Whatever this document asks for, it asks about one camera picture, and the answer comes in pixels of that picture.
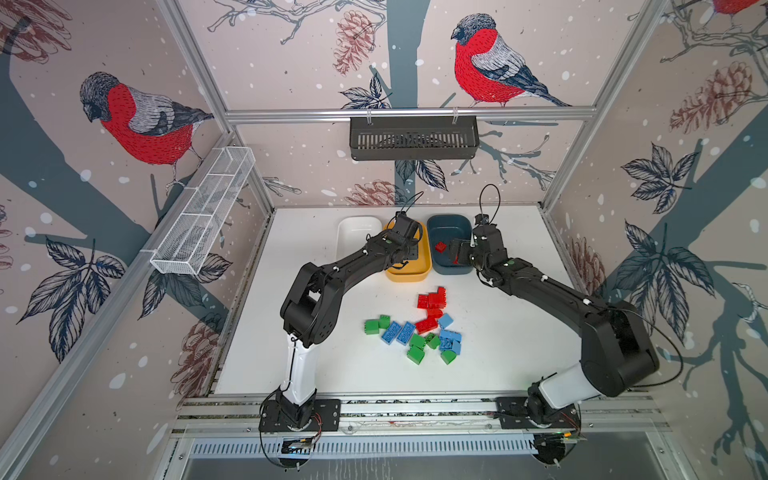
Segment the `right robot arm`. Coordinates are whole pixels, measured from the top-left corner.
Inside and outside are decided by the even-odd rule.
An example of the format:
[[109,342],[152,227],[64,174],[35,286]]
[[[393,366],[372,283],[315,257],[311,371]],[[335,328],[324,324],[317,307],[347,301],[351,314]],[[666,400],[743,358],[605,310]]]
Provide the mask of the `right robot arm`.
[[552,424],[583,400],[617,397],[659,370],[644,319],[633,305],[584,294],[532,263],[509,256],[501,231],[488,215],[476,215],[470,237],[452,240],[448,251],[455,263],[472,267],[481,283],[535,305],[581,340],[577,364],[528,388],[526,409],[533,423]]

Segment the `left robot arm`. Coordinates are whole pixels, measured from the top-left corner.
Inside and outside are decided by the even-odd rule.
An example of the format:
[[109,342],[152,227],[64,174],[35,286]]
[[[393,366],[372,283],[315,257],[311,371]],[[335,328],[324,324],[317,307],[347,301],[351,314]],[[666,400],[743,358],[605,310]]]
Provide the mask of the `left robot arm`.
[[286,378],[275,398],[279,412],[295,429],[308,426],[315,414],[316,347],[336,327],[344,295],[368,277],[402,268],[416,257],[424,227],[403,210],[393,220],[391,227],[369,236],[362,247],[340,260],[322,266],[304,264],[280,308],[289,355]]

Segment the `blue long lego brick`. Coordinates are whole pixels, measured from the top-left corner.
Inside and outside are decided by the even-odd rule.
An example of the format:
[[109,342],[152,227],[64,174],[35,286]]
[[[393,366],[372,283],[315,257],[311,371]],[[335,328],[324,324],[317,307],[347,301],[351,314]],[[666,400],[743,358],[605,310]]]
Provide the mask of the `blue long lego brick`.
[[391,345],[392,342],[399,336],[401,330],[402,326],[399,323],[392,321],[382,334],[382,341],[387,345]]
[[406,322],[399,331],[396,341],[402,345],[408,345],[414,333],[415,325],[411,322]]

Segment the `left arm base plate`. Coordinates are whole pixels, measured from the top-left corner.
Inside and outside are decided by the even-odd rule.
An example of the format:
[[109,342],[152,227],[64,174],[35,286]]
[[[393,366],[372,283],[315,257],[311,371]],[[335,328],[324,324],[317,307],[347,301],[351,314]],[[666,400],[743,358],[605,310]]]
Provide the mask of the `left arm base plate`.
[[261,433],[336,432],[341,416],[339,399],[311,397],[298,406],[280,397],[267,400],[260,410]]

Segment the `green small lego brick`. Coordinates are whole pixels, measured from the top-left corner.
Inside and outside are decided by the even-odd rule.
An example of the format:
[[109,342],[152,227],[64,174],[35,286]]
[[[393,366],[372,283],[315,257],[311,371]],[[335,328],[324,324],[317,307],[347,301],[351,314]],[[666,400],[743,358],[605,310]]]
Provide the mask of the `green small lego brick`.
[[382,330],[386,330],[390,327],[391,317],[389,315],[381,315],[378,320],[378,326]]

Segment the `red long lego brick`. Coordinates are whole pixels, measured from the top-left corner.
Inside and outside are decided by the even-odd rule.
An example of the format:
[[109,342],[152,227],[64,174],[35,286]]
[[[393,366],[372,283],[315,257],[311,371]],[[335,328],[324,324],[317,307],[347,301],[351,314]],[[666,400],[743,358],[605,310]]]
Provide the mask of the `red long lego brick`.
[[447,291],[444,287],[438,287],[436,291],[419,294],[417,307],[423,310],[443,310],[447,306]]

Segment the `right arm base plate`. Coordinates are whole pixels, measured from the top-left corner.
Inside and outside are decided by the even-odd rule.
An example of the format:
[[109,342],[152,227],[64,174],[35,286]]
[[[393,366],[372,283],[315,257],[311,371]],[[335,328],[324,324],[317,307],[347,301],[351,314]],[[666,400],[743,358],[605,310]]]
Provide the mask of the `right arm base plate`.
[[494,417],[505,430],[578,430],[581,427],[580,417],[573,404],[553,409],[538,397],[529,399],[522,396],[497,397],[494,403]]

